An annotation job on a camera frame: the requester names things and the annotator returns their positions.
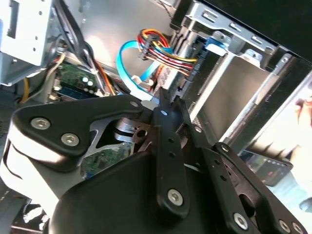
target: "green circuit board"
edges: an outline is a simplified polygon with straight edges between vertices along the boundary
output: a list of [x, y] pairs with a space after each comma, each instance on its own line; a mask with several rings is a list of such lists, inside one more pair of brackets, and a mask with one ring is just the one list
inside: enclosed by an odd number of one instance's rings
[[108, 168], [131, 155], [133, 144], [123, 143], [118, 148], [102, 150], [89, 157], [86, 157], [82, 164], [81, 170], [86, 178], [89, 178], [105, 168]]
[[85, 72], [74, 65], [62, 64], [59, 68], [60, 83], [68, 84], [86, 92], [96, 92], [97, 82], [93, 74]]

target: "white cable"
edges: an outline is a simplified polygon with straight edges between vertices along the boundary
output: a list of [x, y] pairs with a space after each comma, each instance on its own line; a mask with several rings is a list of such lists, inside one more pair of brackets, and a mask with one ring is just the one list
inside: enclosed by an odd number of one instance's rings
[[[50, 76], [57, 70], [57, 68], [64, 62], [65, 60], [65, 57], [66, 57], [66, 54], [65, 52], [63, 52], [61, 55], [60, 55], [60, 58], [59, 60], [56, 62], [56, 64], [48, 71], [48, 74], [46, 75], [45, 77], [45, 82], [44, 83], [47, 83], [50, 79]], [[30, 97], [28, 97], [28, 99], [26, 99], [25, 102], [27, 102], [29, 99], [31, 98], [34, 98], [35, 96], [37, 96], [38, 94], [40, 94], [44, 89], [44, 85], [42, 85], [42, 87], [36, 92], [34, 93], [33, 95], [31, 95]]]

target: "metal screw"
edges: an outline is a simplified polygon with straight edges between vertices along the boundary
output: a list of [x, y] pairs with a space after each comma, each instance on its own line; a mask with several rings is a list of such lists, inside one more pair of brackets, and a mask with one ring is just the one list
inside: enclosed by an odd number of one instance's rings
[[34, 118], [31, 122], [30, 122], [31, 126], [33, 126], [34, 128], [36, 129], [39, 129], [39, 130], [46, 130], [48, 129], [51, 124], [50, 122], [45, 119], [45, 118]]
[[79, 144], [79, 138], [75, 134], [65, 133], [61, 137], [62, 142], [68, 146], [76, 146]]
[[183, 204], [183, 197], [178, 190], [170, 189], [168, 191], [168, 198], [176, 206], [182, 206]]
[[133, 105], [134, 107], [138, 107], [138, 104], [135, 101], [130, 101], [130, 104]]
[[243, 230], [247, 230], [248, 229], [248, 223], [246, 221], [246, 219], [244, 218], [244, 216], [242, 216], [239, 213], [234, 213], [233, 215], [234, 221], [235, 223]]
[[225, 152], [228, 152], [228, 151], [229, 151], [228, 147], [226, 147], [225, 145], [222, 145], [221, 148], [222, 148]]
[[168, 114], [167, 114], [167, 112], [165, 112], [164, 110], [161, 110], [160, 111], [164, 116], [167, 116]]
[[198, 127], [198, 126], [195, 126], [195, 130], [197, 131], [197, 132], [199, 132], [199, 133], [201, 133], [202, 131], [201, 131], [201, 128], [200, 127]]
[[287, 58], [287, 57], [284, 57], [284, 58], [282, 59], [282, 62], [283, 62], [283, 63], [288, 62], [288, 58]]
[[283, 220], [279, 220], [279, 225], [281, 225], [282, 229], [284, 229], [286, 232], [291, 233], [291, 229]]
[[293, 228], [300, 234], [303, 234], [302, 229], [296, 223], [292, 223]]

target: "orange wire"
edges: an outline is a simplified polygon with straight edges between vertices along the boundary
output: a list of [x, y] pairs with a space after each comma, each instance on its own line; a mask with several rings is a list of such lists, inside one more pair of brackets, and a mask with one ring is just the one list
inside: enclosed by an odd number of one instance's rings
[[106, 75], [106, 73], [104, 72], [104, 69], [101, 67], [101, 65], [96, 61], [96, 64], [97, 64], [97, 68], [98, 68], [98, 71], [100, 72], [100, 74], [104, 77], [104, 80], [107, 84], [107, 87], [109, 89], [109, 91], [111, 92], [112, 95], [116, 95], [116, 93], [114, 92], [109, 80], [108, 80], [108, 77]]

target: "multicolored wire bundle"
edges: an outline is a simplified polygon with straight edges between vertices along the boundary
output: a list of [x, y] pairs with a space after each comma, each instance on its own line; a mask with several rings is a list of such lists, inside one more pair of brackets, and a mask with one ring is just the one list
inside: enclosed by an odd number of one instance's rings
[[171, 47], [165, 36], [156, 29], [143, 29], [137, 36], [139, 51], [145, 58], [157, 61], [163, 66], [176, 69], [188, 76], [197, 59], [181, 58], [170, 53]]

